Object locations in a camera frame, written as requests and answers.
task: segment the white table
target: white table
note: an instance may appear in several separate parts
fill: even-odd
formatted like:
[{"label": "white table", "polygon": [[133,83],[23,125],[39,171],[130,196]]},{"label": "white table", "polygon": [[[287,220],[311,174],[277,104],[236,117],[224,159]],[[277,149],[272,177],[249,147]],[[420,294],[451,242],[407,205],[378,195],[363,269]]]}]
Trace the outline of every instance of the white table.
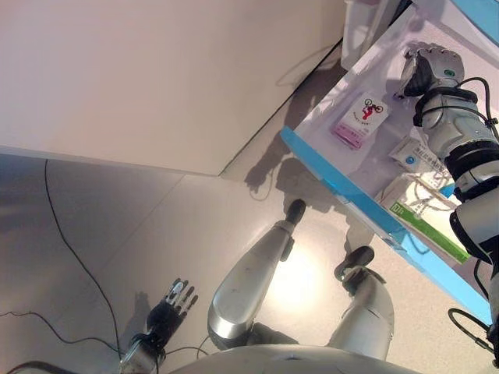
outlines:
[{"label": "white table", "polygon": [[[388,153],[404,136],[414,131],[412,117],[417,99],[396,101],[393,98],[405,64],[403,51],[408,44],[413,41],[437,43],[458,52],[467,77],[485,77],[493,97],[499,90],[499,61],[445,25],[432,22],[411,6],[294,132],[284,128],[281,134],[293,153],[396,252],[488,323],[488,302],[470,285],[474,285],[472,277],[464,279],[459,275],[464,273],[462,266],[425,245],[418,234],[406,229],[373,200],[403,172]],[[466,88],[477,93],[479,109],[483,111],[483,88],[472,84]],[[391,107],[391,114],[360,150],[351,150],[331,135],[330,129],[364,92],[382,98]]]}]

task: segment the gray floor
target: gray floor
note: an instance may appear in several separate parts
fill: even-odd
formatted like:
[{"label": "gray floor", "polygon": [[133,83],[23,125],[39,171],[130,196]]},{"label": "gray floor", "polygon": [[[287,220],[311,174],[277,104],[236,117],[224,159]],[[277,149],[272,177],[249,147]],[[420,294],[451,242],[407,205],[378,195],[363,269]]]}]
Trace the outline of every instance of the gray floor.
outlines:
[{"label": "gray floor", "polygon": [[[372,267],[387,280],[395,306],[388,360],[429,374],[495,372],[491,355],[448,320],[455,302],[351,217],[280,140],[282,126],[296,127],[341,77],[337,57],[300,87],[220,178],[49,162],[62,229],[108,293],[123,345],[143,329],[150,308],[177,277],[197,286],[200,300],[168,350],[198,345],[224,275],[287,204],[302,197],[310,207],[258,321],[302,344],[326,344],[349,304],[332,270],[345,250],[371,243]],[[34,310],[65,337],[94,335],[112,342],[101,296],[55,230],[44,194],[44,162],[2,156],[0,171],[0,312]],[[33,317],[3,317],[0,331],[3,371],[31,359],[84,373],[115,372],[117,366],[106,347],[61,344]],[[211,342],[205,348],[216,351]],[[175,353],[161,372],[193,359],[195,351]]]}]

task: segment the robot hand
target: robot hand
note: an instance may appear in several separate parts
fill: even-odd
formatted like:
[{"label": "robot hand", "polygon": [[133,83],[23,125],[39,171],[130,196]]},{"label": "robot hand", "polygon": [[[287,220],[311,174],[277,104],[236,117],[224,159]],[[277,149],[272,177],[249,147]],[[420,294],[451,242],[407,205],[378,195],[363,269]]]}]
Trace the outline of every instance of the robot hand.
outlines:
[{"label": "robot hand", "polygon": [[177,278],[166,296],[150,311],[147,332],[133,337],[131,348],[119,364],[120,374],[148,374],[165,360],[165,345],[180,327],[198,297],[187,289],[187,280]]}]

